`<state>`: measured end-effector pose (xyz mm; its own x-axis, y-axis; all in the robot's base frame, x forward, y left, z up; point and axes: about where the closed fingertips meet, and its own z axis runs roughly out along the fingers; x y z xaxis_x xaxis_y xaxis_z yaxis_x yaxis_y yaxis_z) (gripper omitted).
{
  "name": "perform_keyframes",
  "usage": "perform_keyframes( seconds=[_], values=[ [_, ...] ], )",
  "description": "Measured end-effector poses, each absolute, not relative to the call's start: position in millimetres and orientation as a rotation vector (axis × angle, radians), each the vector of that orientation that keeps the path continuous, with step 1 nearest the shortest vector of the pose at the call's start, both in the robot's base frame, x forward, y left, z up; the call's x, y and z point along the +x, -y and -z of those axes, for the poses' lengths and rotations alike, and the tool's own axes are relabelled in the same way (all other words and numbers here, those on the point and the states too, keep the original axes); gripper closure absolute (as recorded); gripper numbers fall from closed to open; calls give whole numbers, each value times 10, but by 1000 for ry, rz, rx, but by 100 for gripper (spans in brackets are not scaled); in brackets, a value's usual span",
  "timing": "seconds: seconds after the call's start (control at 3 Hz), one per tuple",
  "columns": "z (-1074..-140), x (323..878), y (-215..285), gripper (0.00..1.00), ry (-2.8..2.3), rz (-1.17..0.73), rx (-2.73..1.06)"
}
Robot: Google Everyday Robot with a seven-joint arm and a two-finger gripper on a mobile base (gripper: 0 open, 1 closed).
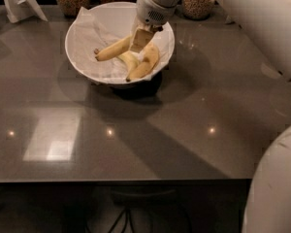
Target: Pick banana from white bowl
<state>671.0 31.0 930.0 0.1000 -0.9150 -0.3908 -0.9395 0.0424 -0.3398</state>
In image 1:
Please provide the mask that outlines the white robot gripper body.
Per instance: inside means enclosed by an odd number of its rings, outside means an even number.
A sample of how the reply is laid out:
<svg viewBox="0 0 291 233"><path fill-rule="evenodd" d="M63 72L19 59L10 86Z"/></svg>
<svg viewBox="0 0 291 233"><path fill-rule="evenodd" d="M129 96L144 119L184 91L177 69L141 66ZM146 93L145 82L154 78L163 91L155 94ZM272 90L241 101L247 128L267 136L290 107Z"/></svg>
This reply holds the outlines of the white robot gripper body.
<svg viewBox="0 0 291 233"><path fill-rule="evenodd" d="M174 14L179 0L137 0L137 19L145 25L159 27Z"/></svg>

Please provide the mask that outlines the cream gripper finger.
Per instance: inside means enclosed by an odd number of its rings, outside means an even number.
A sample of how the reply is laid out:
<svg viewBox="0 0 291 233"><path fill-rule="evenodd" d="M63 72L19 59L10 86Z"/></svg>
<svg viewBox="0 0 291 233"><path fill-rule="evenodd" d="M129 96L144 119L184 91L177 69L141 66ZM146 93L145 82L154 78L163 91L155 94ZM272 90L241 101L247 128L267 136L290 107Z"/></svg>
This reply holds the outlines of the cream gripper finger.
<svg viewBox="0 0 291 233"><path fill-rule="evenodd" d="M155 32L150 25L135 25L132 29L132 38L130 40L130 51L140 52L151 41Z"/></svg>

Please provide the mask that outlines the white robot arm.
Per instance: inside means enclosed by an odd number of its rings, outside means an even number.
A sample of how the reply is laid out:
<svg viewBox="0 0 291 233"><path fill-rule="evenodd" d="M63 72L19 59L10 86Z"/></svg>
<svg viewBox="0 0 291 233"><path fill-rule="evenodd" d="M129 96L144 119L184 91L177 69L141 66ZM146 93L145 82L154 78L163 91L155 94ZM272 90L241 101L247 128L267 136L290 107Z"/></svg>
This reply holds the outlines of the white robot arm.
<svg viewBox="0 0 291 233"><path fill-rule="evenodd" d="M137 23L165 24L179 0L137 0ZM291 114L291 0L216 0L280 78L270 102ZM291 126L268 147L251 181L242 233L291 233Z"/></svg>

